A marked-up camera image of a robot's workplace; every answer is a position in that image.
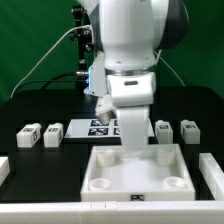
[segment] black cable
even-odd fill
[[[43,82],[49,82],[49,80],[35,80],[35,81],[26,82],[26,83],[18,86],[15,94],[18,92],[19,89],[23,88],[24,86],[34,84],[34,83],[43,83]],[[51,83],[53,83],[53,82],[86,82],[86,81],[85,80],[84,81],[83,80],[51,80]]]
[[[54,77],[54,78],[48,80],[48,82],[47,82],[46,84],[44,84],[44,85],[41,87],[41,89],[46,89],[46,88],[52,83],[52,81],[54,81],[54,80],[58,80],[58,79],[61,79],[61,78],[67,77],[67,76],[73,76],[73,75],[76,75],[76,73],[74,73],[74,72],[71,72],[71,73],[70,73],[70,72],[69,72],[69,73],[63,73],[63,74],[60,74],[60,75],[58,75],[58,76],[56,76],[56,77]]]

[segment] black label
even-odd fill
[[[33,140],[34,140],[34,141],[37,140],[37,132],[36,132],[36,131],[33,133]]]
[[[57,132],[58,128],[50,128],[48,132]]]
[[[108,126],[108,125],[109,125],[109,124],[107,124],[107,125],[102,125],[102,124],[100,123],[99,120],[92,120],[92,121],[91,121],[91,124],[90,124],[91,127],[96,127],[96,126]]]
[[[23,130],[23,132],[32,132],[33,131],[33,128],[25,128],[24,130]]]
[[[114,128],[114,135],[121,135],[120,128]]]
[[[143,194],[133,194],[131,195],[131,201],[145,201],[145,196]]]
[[[108,128],[90,128],[88,136],[108,135]]]
[[[168,129],[169,126],[168,126],[168,125],[160,125],[159,128],[160,128],[160,129]]]
[[[186,128],[196,128],[193,124],[185,125]]]
[[[114,120],[114,126],[119,126],[118,120]]]

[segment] cable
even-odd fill
[[[18,86],[18,88],[16,89],[15,93],[19,89],[23,88],[24,86],[27,86],[27,85],[30,85],[30,84],[34,84],[34,83],[43,83],[43,82],[49,82],[49,80],[35,80],[35,81],[26,82],[26,83]],[[82,80],[51,80],[51,83],[53,83],[53,82],[86,82],[86,81],[85,80],[84,81],[82,81]]]
[[[76,75],[76,73],[71,72],[71,73],[63,73],[63,74],[60,74],[60,75],[58,75],[58,76],[56,76],[56,77],[54,77],[54,78],[48,80],[48,82],[45,83],[45,84],[41,87],[41,89],[46,89],[46,88],[52,83],[52,81],[54,81],[54,80],[58,80],[58,79],[61,79],[61,78],[67,77],[67,76],[73,76],[73,75]]]
[[[180,78],[180,76],[177,74],[177,72],[175,72],[175,70],[161,57],[162,50],[159,50],[158,53],[156,53],[156,51],[154,51],[154,53],[157,55],[156,62],[158,63],[158,61],[160,59],[173,72],[173,74],[179,80],[181,85],[185,87],[186,85],[185,85],[184,81]]]
[[[156,57],[156,61],[155,61],[155,65],[158,64],[159,59],[160,59],[160,56],[161,56],[161,53],[162,53],[162,50],[159,50],[158,53],[155,52],[155,54],[157,55],[157,57]]]
[[[23,83],[30,75],[35,71],[35,69],[41,64],[41,62],[54,50],[55,47],[72,31],[77,30],[77,29],[83,29],[83,28],[89,28],[89,25],[86,26],[79,26],[79,27],[74,27],[70,30],[68,30],[51,48],[50,50],[36,63],[36,65],[29,71],[29,73],[19,81],[19,83],[15,86],[13,89],[10,98],[14,96],[14,93],[16,92],[17,88]]]

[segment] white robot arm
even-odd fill
[[[172,48],[182,39],[188,24],[185,7],[181,0],[79,2],[87,9],[100,52],[91,66],[91,80],[101,81],[95,82],[101,91],[92,91],[100,97],[96,114],[107,123],[114,110],[124,148],[144,149],[156,88],[153,49]]]

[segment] green wall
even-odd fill
[[[0,0],[0,104],[56,40],[74,26],[74,0]],[[224,98],[224,2],[185,0],[190,18],[187,36],[162,57],[188,86],[207,86]],[[77,69],[77,44],[69,38],[43,62],[28,81],[49,79]],[[180,85],[162,63],[160,86]]]

